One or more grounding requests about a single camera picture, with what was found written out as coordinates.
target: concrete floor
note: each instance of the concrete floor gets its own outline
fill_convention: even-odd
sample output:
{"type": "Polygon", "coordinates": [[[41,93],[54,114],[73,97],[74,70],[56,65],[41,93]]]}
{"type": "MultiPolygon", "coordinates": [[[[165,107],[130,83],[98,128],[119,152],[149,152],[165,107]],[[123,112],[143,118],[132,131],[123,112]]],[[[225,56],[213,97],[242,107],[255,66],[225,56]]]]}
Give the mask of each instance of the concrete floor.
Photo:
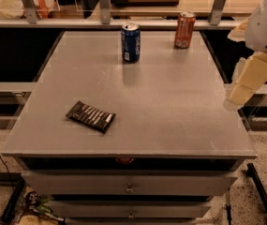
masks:
{"type": "MultiPolygon", "coordinates": [[[[0,151],[5,145],[8,131],[0,129],[0,151]]],[[[257,150],[258,157],[255,160],[247,160],[238,169],[238,180],[230,190],[231,212],[233,225],[267,225],[267,216],[263,212],[259,194],[251,178],[246,177],[246,164],[251,162],[255,165],[260,175],[261,182],[267,191],[267,131],[251,132],[257,150]]],[[[20,173],[21,167],[10,157],[3,157],[11,173],[20,173]]],[[[0,160],[0,172],[6,168],[0,160]]],[[[12,193],[11,187],[0,187],[0,217],[7,205],[12,193]]],[[[225,196],[215,197],[212,200],[213,207],[204,218],[197,220],[201,225],[223,225],[228,224],[225,210],[225,196]]]]}

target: can top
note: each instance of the can top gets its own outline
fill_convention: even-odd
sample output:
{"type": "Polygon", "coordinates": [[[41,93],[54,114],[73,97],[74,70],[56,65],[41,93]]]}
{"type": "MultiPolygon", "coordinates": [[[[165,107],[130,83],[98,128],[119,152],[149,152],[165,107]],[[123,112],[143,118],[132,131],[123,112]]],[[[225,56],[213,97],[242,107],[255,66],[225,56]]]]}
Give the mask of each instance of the can top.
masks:
{"type": "Polygon", "coordinates": [[[184,11],[184,12],[180,12],[180,16],[184,18],[194,18],[196,14],[194,14],[191,11],[184,11]]]}
{"type": "Polygon", "coordinates": [[[139,26],[133,22],[127,22],[123,25],[123,29],[127,31],[135,31],[139,28],[139,26]]]}

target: drawer handle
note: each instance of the drawer handle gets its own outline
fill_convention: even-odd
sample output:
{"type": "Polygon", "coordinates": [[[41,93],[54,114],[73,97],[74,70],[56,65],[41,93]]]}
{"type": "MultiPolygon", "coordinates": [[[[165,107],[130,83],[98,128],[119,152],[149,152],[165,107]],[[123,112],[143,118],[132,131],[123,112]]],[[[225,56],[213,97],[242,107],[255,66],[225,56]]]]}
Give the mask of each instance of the drawer handle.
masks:
{"type": "Polygon", "coordinates": [[[127,218],[128,219],[134,219],[135,218],[132,211],[130,211],[130,214],[127,216],[127,218]]]}
{"type": "Polygon", "coordinates": [[[127,188],[125,189],[126,194],[133,194],[135,192],[134,188],[132,188],[131,184],[127,185],[127,188]]]}

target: gray drawer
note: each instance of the gray drawer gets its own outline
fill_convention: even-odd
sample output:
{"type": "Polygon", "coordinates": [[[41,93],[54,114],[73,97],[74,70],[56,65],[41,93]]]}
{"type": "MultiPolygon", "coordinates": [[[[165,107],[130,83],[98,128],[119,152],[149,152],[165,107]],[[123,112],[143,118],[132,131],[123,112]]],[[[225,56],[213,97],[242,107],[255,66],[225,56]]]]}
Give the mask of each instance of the gray drawer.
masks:
{"type": "Polygon", "coordinates": [[[234,172],[27,171],[23,179],[42,194],[221,196],[234,172]]]}
{"type": "Polygon", "coordinates": [[[67,218],[66,225],[192,225],[196,219],[117,219],[117,218],[67,218]]]}
{"type": "Polygon", "coordinates": [[[201,218],[209,202],[87,202],[50,201],[50,208],[62,218],[201,218]]]}

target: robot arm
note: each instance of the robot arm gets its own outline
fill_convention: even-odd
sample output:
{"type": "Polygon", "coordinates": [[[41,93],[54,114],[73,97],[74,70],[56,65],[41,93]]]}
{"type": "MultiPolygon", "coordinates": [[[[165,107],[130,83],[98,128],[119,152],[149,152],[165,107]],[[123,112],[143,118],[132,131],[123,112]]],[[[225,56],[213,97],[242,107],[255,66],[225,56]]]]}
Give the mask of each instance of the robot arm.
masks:
{"type": "Polygon", "coordinates": [[[243,107],[267,82],[267,0],[255,9],[248,20],[245,45],[255,53],[247,60],[241,59],[236,66],[224,102],[228,110],[243,107]]]}

